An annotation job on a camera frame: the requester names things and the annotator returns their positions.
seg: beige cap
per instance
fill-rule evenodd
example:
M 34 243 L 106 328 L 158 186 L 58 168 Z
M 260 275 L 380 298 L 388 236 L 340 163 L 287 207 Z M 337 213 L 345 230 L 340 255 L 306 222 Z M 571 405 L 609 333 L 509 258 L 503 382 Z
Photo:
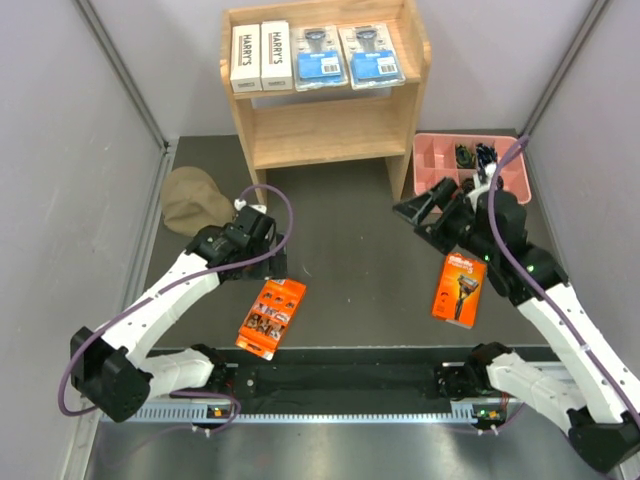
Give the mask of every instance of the beige cap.
M 169 174 L 160 191 L 164 224 L 193 237 L 209 225 L 223 226 L 233 219 L 231 202 L 213 179 L 196 167 L 180 167 Z

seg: cable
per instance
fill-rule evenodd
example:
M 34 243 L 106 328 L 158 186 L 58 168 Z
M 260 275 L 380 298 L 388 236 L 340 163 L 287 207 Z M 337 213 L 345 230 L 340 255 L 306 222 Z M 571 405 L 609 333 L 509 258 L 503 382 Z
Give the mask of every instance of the cable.
M 233 414 L 227 419 L 226 422 L 224 422 L 220 426 L 214 427 L 212 429 L 203 429 L 203 428 L 195 427 L 193 425 L 173 425 L 173 426 L 171 426 L 169 428 L 165 428 L 164 430 L 160 430 L 159 432 L 154 433 L 153 435 L 150 435 L 147 439 L 145 439 L 142 442 L 140 442 L 138 445 L 136 445 L 134 448 L 132 448 L 131 451 L 124 458 L 121 458 L 116 463 L 112 463 L 107 459 L 106 452 L 105 452 L 105 449 L 104 449 L 104 442 L 101 442 L 100 445 L 98 446 L 99 453 L 100 453 L 100 459 L 102 460 L 102 463 L 104 463 L 104 465 L 107 468 L 109 468 L 111 470 L 115 470 L 117 468 L 120 468 L 127 461 L 129 461 L 129 459 L 131 457 L 133 457 L 136 453 L 138 453 L 144 447 L 146 447 L 147 445 L 149 445 L 152 442 L 155 442 L 158 438 L 163 437 L 164 435 L 166 435 L 168 433 L 171 433 L 171 432 L 175 432 L 175 431 L 178 431 L 178 430 L 191 430 L 191 431 L 195 432 L 196 430 L 200 429 L 200 430 L 203 430 L 207 434 L 207 438 L 209 438 L 209 435 L 220 433 L 223 430 L 226 430 L 227 428 L 229 428 L 231 426 L 231 424 L 235 421 L 235 419 L 238 418 L 238 415 L 240 415 L 240 412 L 242 411 L 242 405 L 240 404 L 240 402 L 238 400 L 236 400 L 234 397 L 232 397 L 230 395 L 224 395 L 222 393 L 189 392 L 189 391 L 178 390 L 176 392 L 173 392 L 173 395 L 179 395 L 179 396 L 191 397 L 191 398 L 193 398 L 193 397 L 220 398 L 220 399 L 223 399 L 223 400 L 229 400 L 230 404 L 233 404 L 233 406 L 235 408 L 233 408 Z
M 489 187 L 489 205 L 488 205 L 488 214 L 489 214 L 489 224 L 491 226 L 491 232 L 496 240 L 496 244 L 498 248 L 508 260 L 508 262 L 513 266 L 513 268 L 518 272 L 520 277 L 531 286 L 531 288 L 542 298 L 545 302 L 549 304 L 549 306 L 553 309 L 553 311 L 560 317 L 560 319 L 567 326 L 575 340 L 578 342 L 578 345 L 582 347 L 587 347 L 584 349 L 587 357 L 598 369 L 598 372 L 606 379 L 606 381 L 611 385 L 611 388 L 616 392 L 616 395 L 622 400 L 622 403 L 627 408 L 627 411 L 633 418 L 633 421 L 640 429 L 640 415 L 636 411 L 635 407 L 631 403 L 629 397 L 627 397 L 624 390 L 618 385 L 618 383 L 613 378 L 613 375 L 606 369 L 606 367 L 602 364 L 602 362 L 598 359 L 598 357 L 593 353 L 587 345 L 587 342 L 584 340 L 576 326 L 573 324 L 571 319 L 562 311 L 560 306 L 544 291 L 542 286 L 535 281 L 535 279 L 529 275 L 527 270 L 520 265 L 518 260 L 511 254 L 509 248 L 505 244 L 504 240 L 500 236 L 500 231 L 498 230 L 498 225 L 496 223 L 496 212 L 495 212 L 495 196 L 497 190 L 498 176 L 504 167 L 509 165 L 521 152 L 522 149 L 529 143 L 529 136 L 523 135 L 520 137 L 502 157 L 502 160 L 498 163 L 498 167 L 491 178 L 491 185 Z
M 509 400 L 511 399 L 511 396 L 506 393 L 506 392 L 502 392 L 502 396 L 500 399 L 500 409 L 504 412 L 507 413 L 507 408 L 509 408 Z
M 192 273 L 191 275 L 186 275 L 176 280 L 175 282 L 170 283 L 166 287 L 163 287 L 161 290 L 159 290 L 158 292 L 159 295 L 163 295 L 167 293 L 169 290 L 179 285 L 182 285 L 183 283 L 186 283 L 189 280 L 193 280 L 194 278 L 199 278 L 204 275 L 209 275 L 212 273 L 220 273 L 227 270 L 234 270 L 236 268 L 244 268 L 249 265 L 253 265 L 255 263 L 260 263 L 263 260 L 266 260 L 267 258 L 275 255 L 276 253 L 278 253 L 280 250 L 284 248 L 286 243 L 289 241 L 289 238 L 291 237 L 291 233 L 293 231 L 293 207 L 291 206 L 291 202 L 286 197 L 286 195 L 282 193 L 280 190 L 278 190 L 276 187 L 272 187 L 271 185 L 265 185 L 265 184 L 252 185 L 250 187 L 247 187 L 240 194 L 240 199 L 244 199 L 244 197 L 247 196 L 250 192 L 258 188 L 270 190 L 274 192 L 276 195 L 278 195 L 282 199 L 282 201 L 284 202 L 287 208 L 287 214 L 289 215 L 289 224 L 287 225 L 287 231 L 285 232 L 284 238 L 282 239 L 282 241 L 280 241 L 280 243 L 278 243 L 275 247 L 273 247 L 267 253 L 258 255 L 257 257 L 250 258 L 248 260 L 243 260 L 241 262 L 230 263 L 228 265 L 220 265 L 218 267 L 208 268 L 206 270 L 202 270 L 201 272 L 196 272 L 196 273 Z M 64 372 L 62 373 L 62 378 L 60 379 L 60 385 L 58 386 L 58 408 L 60 409 L 60 412 L 63 415 L 67 417 L 77 417 L 80 415 L 85 415 L 87 413 L 93 412 L 98 408 L 95 405 L 92 407 L 86 408 L 84 410 L 77 410 L 77 411 L 69 410 L 67 408 L 67 405 L 64 401 L 64 392 L 67 386 L 67 382 L 71 377 L 71 371 L 75 368 L 76 363 L 78 363 L 78 360 L 80 359 L 80 357 L 91 346 L 93 342 L 95 342 L 98 338 L 104 335 L 104 333 L 107 330 L 109 330 L 111 327 L 113 327 L 115 324 L 117 324 L 118 322 L 121 322 L 122 320 L 127 318 L 129 315 L 131 315 L 134 312 L 137 312 L 138 310 L 145 307 L 152 301 L 153 301 L 152 297 L 144 298 L 138 303 L 127 308 L 124 312 L 120 313 L 119 315 L 116 315 L 109 322 L 105 323 L 103 326 L 98 328 L 82 345 L 80 345 L 78 350 L 76 350 L 76 352 L 71 356 L 71 360 L 69 361 L 69 364 L 67 365 L 67 367 L 64 369 Z

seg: pink tray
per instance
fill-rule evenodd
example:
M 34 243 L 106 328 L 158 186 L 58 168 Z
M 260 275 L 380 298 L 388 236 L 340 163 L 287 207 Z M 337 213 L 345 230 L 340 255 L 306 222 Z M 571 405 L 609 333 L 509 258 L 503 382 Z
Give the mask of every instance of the pink tray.
M 498 153 L 498 162 L 515 143 L 514 137 L 494 137 L 491 135 L 448 135 L 419 133 L 413 138 L 413 182 L 416 195 L 426 192 L 442 177 L 453 178 L 458 185 L 473 177 L 475 170 L 456 167 L 456 145 L 464 145 L 472 152 L 478 143 L 492 146 Z M 501 173 L 504 189 L 518 198 L 518 203 L 531 200 L 529 178 L 521 155 L 507 165 Z

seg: white box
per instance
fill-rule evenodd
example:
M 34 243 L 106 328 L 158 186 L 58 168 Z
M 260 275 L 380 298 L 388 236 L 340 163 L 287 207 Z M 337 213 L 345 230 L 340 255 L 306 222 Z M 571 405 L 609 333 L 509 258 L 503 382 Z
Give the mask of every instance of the white box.
M 260 81 L 260 25 L 233 27 L 231 86 L 233 91 L 257 92 Z
M 289 24 L 285 21 L 262 24 L 262 88 L 293 88 Z

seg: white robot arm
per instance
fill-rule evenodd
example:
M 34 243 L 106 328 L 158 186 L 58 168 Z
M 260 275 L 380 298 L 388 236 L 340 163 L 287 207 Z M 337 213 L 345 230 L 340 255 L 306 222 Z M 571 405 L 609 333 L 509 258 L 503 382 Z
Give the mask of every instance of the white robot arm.
M 203 228 L 118 321 L 95 333 L 80 329 L 71 339 L 72 385 L 116 422 L 131 417 L 148 399 L 204 386 L 215 367 L 207 347 L 147 355 L 191 305 L 224 281 L 286 277 L 284 249 L 269 254 L 274 241 L 284 245 L 286 239 L 275 232 L 275 221 L 265 211 L 244 206 L 233 223 Z M 261 256 L 264 260 L 252 262 Z
M 455 398 L 496 390 L 517 397 L 556 424 L 589 465 L 607 472 L 640 450 L 640 381 L 589 319 L 562 267 L 549 252 L 528 242 L 526 211 L 516 197 L 496 191 L 495 218 L 490 216 L 494 171 L 499 174 L 500 168 L 483 171 L 482 181 L 476 174 L 475 188 L 466 193 L 445 178 L 428 192 L 394 206 L 394 211 L 440 252 L 447 254 L 459 245 L 484 259 L 498 294 L 508 297 L 542 333 L 575 386 L 532 367 L 513 349 L 491 343 L 473 349 L 464 380 L 444 372 L 441 391 Z M 429 223 L 427 214 L 436 206 L 442 215 Z M 498 245 L 496 228 L 512 258 Z

